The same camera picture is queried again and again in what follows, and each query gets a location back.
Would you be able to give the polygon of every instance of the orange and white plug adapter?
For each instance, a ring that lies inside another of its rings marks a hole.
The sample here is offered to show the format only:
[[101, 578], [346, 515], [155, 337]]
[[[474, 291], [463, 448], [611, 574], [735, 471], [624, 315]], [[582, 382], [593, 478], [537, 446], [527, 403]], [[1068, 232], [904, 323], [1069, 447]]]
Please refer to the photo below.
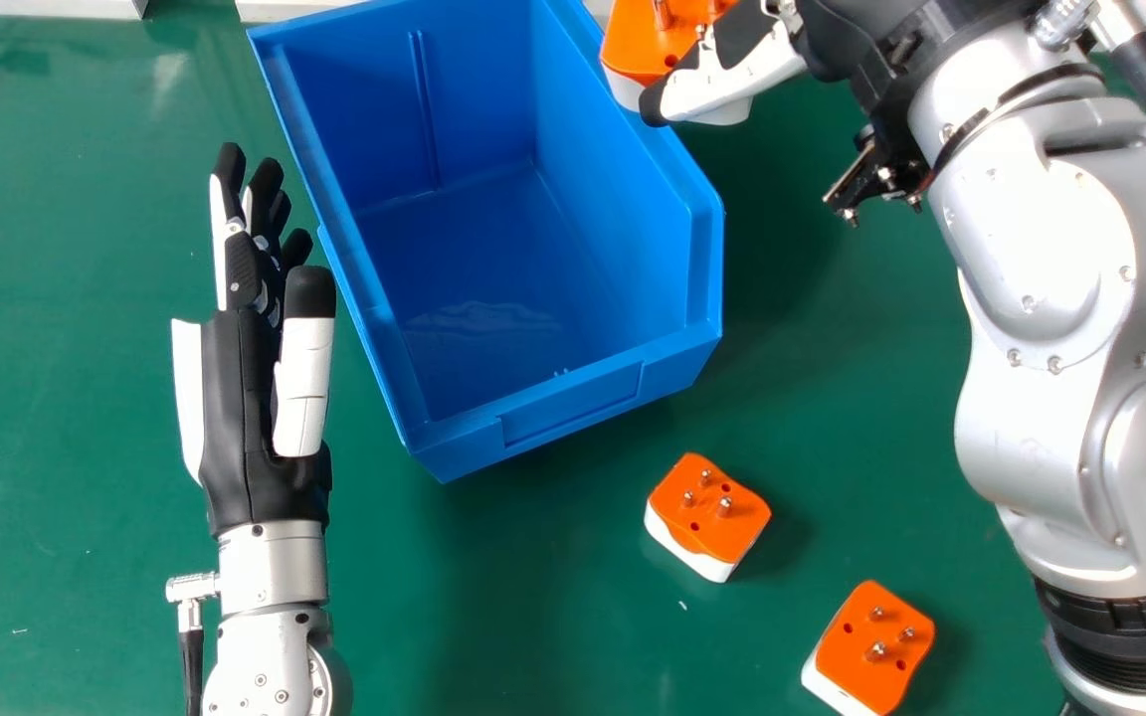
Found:
[[802, 671], [803, 687], [842, 716], [886, 716], [932, 651], [935, 622], [882, 584], [857, 585]]
[[644, 527], [698, 575], [727, 582], [770, 518], [763, 498], [689, 453], [649, 495]]

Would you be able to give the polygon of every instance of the metal prong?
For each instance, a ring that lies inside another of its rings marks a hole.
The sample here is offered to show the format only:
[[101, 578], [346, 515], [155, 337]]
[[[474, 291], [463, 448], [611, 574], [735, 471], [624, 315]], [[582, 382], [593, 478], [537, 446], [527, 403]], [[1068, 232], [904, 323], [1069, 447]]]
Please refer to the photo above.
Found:
[[667, 31], [675, 23], [675, 15], [669, 13], [669, 5], [666, 3], [666, 0], [653, 0], [653, 15], [659, 31]]

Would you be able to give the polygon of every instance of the silver robotic arm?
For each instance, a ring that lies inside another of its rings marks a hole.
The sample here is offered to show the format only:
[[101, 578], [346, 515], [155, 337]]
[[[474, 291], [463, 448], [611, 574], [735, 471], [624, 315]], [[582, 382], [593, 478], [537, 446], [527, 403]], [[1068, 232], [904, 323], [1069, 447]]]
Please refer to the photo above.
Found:
[[[342, 716], [351, 678], [332, 646], [322, 442], [336, 285], [306, 267], [306, 231], [282, 242], [290, 200], [265, 159], [220, 149], [210, 178], [218, 309], [172, 322], [185, 465], [203, 488], [219, 571], [173, 576], [187, 716]], [[217, 661], [203, 685], [201, 603], [219, 598]]]
[[[799, 18], [796, 55], [871, 118], [829, 207], [855, 223], [873, 196], [927, 199], [958, 265], [956, 453], [1031, 572], [1063, 713], [1146, 715], [1146, 26], [1123, 0], [755, 10]], [[1143, 104], [1109, 95], [1091, 44]], [[645, 119], [717, 108], [668, 101], [696, 85], [678, 77]]]

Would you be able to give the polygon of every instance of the black and white robotic hand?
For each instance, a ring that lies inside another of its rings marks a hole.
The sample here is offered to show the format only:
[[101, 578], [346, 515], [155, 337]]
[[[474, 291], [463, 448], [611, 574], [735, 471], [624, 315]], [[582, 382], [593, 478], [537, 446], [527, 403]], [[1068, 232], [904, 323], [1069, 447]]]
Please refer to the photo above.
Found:
[[929, 205], [958, 265], [956, 453], [1033, 575], [1062, 713], [1146, 716], [1146, 24], [1128, 0], [740, 0], [639, 112], [709, 117], [800, 60], [869, 118], [824, 203]]
[[[185, 465], [206, 496], [219, 569], [173, 576], [187, 716], [338, 716], [351, 678], [332, 647], [324, 530], [331, 463], [322, 440], [336, 282], [305, 265], [308, 233], [282, 241], [290, 199], [264, 159], [223, 144], [210, 178], [214, 298], [205, 323], [172, 321]], [[214, 669], [203, 685], [201, 601], [218, 597]]]

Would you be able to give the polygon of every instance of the robotic arm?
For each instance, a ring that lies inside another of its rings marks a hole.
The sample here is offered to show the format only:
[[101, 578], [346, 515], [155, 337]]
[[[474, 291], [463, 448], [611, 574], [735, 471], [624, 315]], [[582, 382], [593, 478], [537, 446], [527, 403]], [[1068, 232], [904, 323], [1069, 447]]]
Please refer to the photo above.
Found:
[[[642, 117], [744, 101], [800, 58], [848, 82], [870, 126], [824, 202], [855, 226], [874, 196], [927, 199], [953, 254], [956, 453], [1031, 572], [1063, 713], [1146, 715], [1146, 26], [1124, 0], [736, 8]], [[1141, 103], [1109, 95], [1096, 44]]]
[[[282, 167], [220, 150], [210, 178], [214, 297], [209, 322], [171, 326], [185, 465], [206, 496], [219, 571], [174, 576], [187, 716], [329, 716], [351, 710], [332, 647], [322, 442], [336, 322], [313, 241], [290, 219]], [[201, 601], [218, 597], [217, 663], [203, 687]]]

